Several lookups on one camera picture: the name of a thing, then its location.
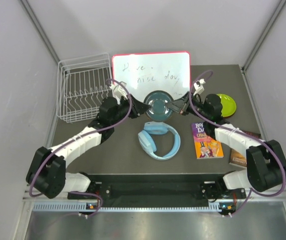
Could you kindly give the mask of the dark green plate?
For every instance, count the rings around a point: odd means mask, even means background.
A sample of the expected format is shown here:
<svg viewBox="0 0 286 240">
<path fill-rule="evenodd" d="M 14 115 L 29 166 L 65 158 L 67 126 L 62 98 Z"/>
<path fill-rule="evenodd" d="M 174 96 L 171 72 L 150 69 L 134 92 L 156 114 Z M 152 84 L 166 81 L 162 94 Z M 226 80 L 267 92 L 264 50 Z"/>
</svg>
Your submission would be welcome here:
<svg viewBox="0 0 286 240">
<path fill-rule="evenodd" d="M 173 110 L 166 104 L 172 102 L 173 98 L 165 91 L 157 90 L 148 94 L 144 103 L 150 106 L 146 115 L 154 122 L 165 122 L 173 115 Z"/>
</svg>

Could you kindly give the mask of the lime green plate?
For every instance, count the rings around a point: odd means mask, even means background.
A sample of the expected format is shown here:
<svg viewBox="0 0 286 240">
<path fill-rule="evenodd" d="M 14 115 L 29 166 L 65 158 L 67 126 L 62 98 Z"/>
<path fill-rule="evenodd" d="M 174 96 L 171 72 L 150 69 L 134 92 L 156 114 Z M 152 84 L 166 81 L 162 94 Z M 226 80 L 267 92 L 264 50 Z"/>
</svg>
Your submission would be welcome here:
<svg viewBox="0 0 286 240">
<path fill-rule="evenodd" d="M 217 95 L 220 97 L 220 101 L 222 104 L 222 110 L 221 110 L 222 116 L 235 114 L 237 109 L 235 100 L 226 94 L 218 93 Z"/>
</svg>

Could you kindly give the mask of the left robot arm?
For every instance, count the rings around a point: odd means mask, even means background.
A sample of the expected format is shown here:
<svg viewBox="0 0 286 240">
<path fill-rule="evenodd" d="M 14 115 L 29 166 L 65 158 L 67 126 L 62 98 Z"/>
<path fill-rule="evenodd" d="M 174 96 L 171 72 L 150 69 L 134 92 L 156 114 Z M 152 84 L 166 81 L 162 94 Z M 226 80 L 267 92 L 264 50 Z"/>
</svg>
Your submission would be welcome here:
<svg viewBox="0 0 286 240">
<path fill-rule="evenodd" d="M 79 192 L 85 198 L 95 195 L 96 186 L 85 173 L 67 173 L 72 161 L 86 151 L 105 142 L 114 128 L 126 118 L 137 118 L 150 109 L 150 106 L 136 100 L 114 97 L 103 99 L 97 116 L 78 134 L 64 143 L 36 150 L 26 176 L 30 189 L 39 191 L 49 199 L 60 193 Z"/>
</svg>

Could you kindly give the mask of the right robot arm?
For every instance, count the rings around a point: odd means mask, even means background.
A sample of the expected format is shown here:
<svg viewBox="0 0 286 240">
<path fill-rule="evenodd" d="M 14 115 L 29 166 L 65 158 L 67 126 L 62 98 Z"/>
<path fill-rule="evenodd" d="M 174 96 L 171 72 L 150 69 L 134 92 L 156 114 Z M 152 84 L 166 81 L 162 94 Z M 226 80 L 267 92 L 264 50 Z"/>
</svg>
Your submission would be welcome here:
<svg viewBox="0 0 286 240">
<path fill-rule="evenodd" d="M 209 94 L 205 100 L 199 95 L 186 93 L 166 106 L 181 115 L 194 114 L 204 120 L 205 133 L 246 159 L 247 167 L 241 171 L 225 174 L 216 185 L 216 192 L 227 198 L 235 189 L 250 189 L 257 195 L 267 197 L 265 191 L 280 186 L 273 196 L 280 195 L 286 186 L 286 159 L 279 142 L 263 141 L 228 123 L 221 115 L 221 99 Z"/>
</svg>

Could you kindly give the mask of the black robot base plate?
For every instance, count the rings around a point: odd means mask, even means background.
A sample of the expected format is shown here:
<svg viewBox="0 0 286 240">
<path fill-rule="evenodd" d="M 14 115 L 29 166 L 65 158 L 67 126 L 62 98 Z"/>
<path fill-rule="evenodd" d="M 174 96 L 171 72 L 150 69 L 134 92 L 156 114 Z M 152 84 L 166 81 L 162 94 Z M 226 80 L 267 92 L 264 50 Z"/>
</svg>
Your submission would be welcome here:
<svg viewBox="0 0 286 240">
<path fill-rule="evenodd" d="M 122 196 L 189 195 L 196 199 L 244 199 L 245 190 L 228 190 L 222 174 L 91 174 L 88 192 L 103 199 Z"/>
</svg>

